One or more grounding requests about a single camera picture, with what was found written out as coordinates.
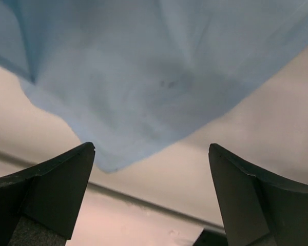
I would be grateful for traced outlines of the green and blue pillowcase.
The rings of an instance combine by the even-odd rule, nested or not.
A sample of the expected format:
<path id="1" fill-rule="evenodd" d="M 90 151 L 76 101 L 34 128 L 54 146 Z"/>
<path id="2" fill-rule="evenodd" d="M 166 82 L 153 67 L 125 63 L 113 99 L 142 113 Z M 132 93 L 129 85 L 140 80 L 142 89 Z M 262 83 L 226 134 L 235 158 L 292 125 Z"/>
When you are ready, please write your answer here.
<path id="1" fill-rule="evenodd" d="M 0 66 L 115 172 L 223 115 L 308 45 L 308 1 L 0 1 Z"/>

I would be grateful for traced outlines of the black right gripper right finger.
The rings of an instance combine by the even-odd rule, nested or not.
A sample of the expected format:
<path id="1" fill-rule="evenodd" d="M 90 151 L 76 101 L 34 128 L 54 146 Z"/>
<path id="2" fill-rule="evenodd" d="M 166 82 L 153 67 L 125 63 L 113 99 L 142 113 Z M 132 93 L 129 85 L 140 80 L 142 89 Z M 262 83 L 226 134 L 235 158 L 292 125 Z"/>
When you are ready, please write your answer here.
<path id="1" fill-rule="evenodd" d="M 229 245 L 308 245 L 308 185 L 209 147 L 209 164 Z"/>

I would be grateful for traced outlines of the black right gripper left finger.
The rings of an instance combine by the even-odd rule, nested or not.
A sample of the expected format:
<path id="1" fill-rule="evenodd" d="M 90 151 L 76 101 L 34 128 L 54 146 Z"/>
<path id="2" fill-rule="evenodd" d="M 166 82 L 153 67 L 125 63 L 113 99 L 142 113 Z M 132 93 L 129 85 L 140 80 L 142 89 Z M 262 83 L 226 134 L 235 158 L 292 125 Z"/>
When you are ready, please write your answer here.
<path id="1" fill-rule="evenodd" d="M 0 177 L 0 245 L 65 245 L 71 239 L 95 156 L 86 142 Z"/>

